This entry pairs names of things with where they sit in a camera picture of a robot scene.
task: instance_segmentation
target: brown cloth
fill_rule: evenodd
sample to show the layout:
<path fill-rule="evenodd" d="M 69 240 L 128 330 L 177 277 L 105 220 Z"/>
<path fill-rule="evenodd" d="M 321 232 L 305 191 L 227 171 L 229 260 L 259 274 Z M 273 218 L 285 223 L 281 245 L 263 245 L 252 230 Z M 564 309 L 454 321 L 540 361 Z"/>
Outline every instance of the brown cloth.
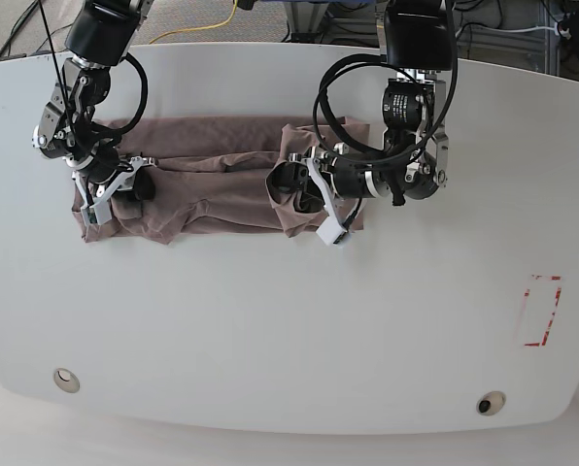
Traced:
<path fill-rule="evenodd" d="M 367 142 L 369 125 L 342 119 L 346 130 Z M 142 236 L 169 244 L 181 233 L 314 231 L 324 212 L 303 212 L 301 194 L 281 194 L 266 179 L 292 152 L 317 144 L 310 119 L 295 116 L 214 116 L 149 119 L 124 136 L 119 153 L 158 160 L 145 168 L 156 188 L 153 201 L 111 199 L 113 219 L 84 225 L 83 199 L 76 189 L 72 212 L 90 243 L 111 237 Z M 119 127 L 123 121 L 111 126 Z M 323 135 L 336 138 L 327 126 Z M 349 212 L 354 203 L 343 205 Z M 355 229 L 361 229 L 358 218 Z"/>

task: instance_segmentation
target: circular hole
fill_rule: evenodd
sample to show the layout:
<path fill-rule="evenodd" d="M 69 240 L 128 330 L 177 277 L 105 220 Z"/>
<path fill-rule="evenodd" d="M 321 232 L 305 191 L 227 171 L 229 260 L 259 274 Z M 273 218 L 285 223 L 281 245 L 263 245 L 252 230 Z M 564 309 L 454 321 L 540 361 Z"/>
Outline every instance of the circular hole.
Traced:
<path fill-rule="evenodd" d="M 53 374 L 54 383 L 66 393 L 78 393 L 80 381 L 67 369 L 56 369 Z"/>
<path fill-rule="evenodd" d="M 477 402 L 477 412 L 482 416 L 494 416 L 503 409 L 505 394 L 492 391 Z"/>

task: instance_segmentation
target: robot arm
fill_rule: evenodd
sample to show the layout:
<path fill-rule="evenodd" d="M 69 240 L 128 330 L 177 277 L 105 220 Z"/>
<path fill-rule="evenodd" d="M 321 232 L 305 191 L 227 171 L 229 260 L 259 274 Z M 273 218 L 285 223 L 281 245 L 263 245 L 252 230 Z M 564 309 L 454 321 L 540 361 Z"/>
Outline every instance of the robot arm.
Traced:
<path fill-rule="evenodd" d="M 391 0 L 378 4 L 377 27 L 381 57 L 352 55 L 333 65 L 324 75 L 314 108 L 314 124 L 320 145 L 306 154 L 294 154 L 288 170 L 278 178 L 285 191 L 311 190 L 324 201 L 329 219 L 319 232 L 327 244 L 341 244 L 349 237 L 352 221 L 362 200 L 393 194 L 393 204 L 404 196 L 425 199 L 447 181 L 447 113 L 455 80 L 445 98 L 445 83 L 437 72 L 449 70 L 456 51 L 453 0 Z M 76 186 L 85 199 L 87 224 L 103 224 L 112 218 L 108 200 L 126 192 L 138 200 L 151 200 L 154 187 L 144 169 L 154 160 L 140 154 L 119 156 L 115 146 L 138 123 L 148 97 L 143 67 L 128 53 L 153 0 L 85 0 L 66 46 L 74 53 L 60 72 L 50 102 L 35 128 L 33 144 L 49 159 L 63 158 L 74 171 Z M 111 87 L 110 69 L 127 61 L 141 78 L 141 103 L 135 117 L 123 128 L 95 123 L 95 106 Z M 362 66 L 382 66 L 397 71 L 389 80 L 382 104 L 388 127 L 383 149 L 353 140 L 337 122 L 326 91 L 337 78 Z M 331 148 L 320 135 L 318 106 L 326 122 L 343 144 Z M 296 170 L 292 165 L 308 168 Z M 307 179 L 297 174 L 308 173 Z M 339 199 L 356 199 L 357 208 L 341 218 Z"/>

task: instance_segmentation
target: folded cloth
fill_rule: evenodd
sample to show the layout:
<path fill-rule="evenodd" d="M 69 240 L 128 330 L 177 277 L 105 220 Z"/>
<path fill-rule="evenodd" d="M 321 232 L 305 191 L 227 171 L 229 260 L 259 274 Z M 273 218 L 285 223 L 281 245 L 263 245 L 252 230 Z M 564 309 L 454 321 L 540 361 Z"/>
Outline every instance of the folded cloth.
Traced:
<path fill-rule="evenodd" d="M 317 140 L 310 119 L 294 116 L 220 116 L 143 120 L 124 136 L 119 153 L 142 153 L 158 159 L 145 168 L 156 195 L 152 201 L 111 199 L 113 219 L 84 225 L 83 199 L 76 189 L 72 208 L 83 239 L 141 236 L 169 244 L 181 233 L 207 234 L 313 231 L 323 212 L 303 212 L 299 194 L 275 192 L 266 182 L 271 171 L 287 163 L 289 153 L 304 152 Z M 369 125 L 342 119 L 346 131 L 367 142 Z M 123 125 L 116 121 L 111 126 Z M 334 143 L 327 126 L 323 135 Z M 348 213 L 354 203 L 342 206 Z M 362 227 L 362 218 L 355 229 Z"/>

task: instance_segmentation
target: yellow cable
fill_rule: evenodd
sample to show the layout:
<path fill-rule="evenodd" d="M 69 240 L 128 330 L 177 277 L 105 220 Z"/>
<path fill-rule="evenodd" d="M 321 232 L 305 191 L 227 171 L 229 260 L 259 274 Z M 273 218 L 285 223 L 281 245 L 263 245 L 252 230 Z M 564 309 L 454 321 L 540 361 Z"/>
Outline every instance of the yellow cable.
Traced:
<path fill-rule="evenodd" d="M 183 32 L 194 32 L 194 31 L 207 31 L 208 29 L 216 29 L 217 27 L 225 26 L 231 22 L 233 17 L 235 17 L 235 12 L 237 9 L 238 9 L 238 1 L 233 0 L 233 10 L 231 11 L 231 15 L 229 15 L 229 17 L 225 21 L 219 22 L 218 24 L 212 24 L 210 26 L 187 27 L 184 29 L 176 29 L 175 31 L 165 32 L 164 34 L 161 34 L 161 35 L 157 36 L 155 39 L 153 39 L 150 42 L 150 44 L 154 44 L 155 42 L 159 41 L 160 39 L 163 39 L 166 36 L 170 36 L 172 34 L 182 34 Z"/>

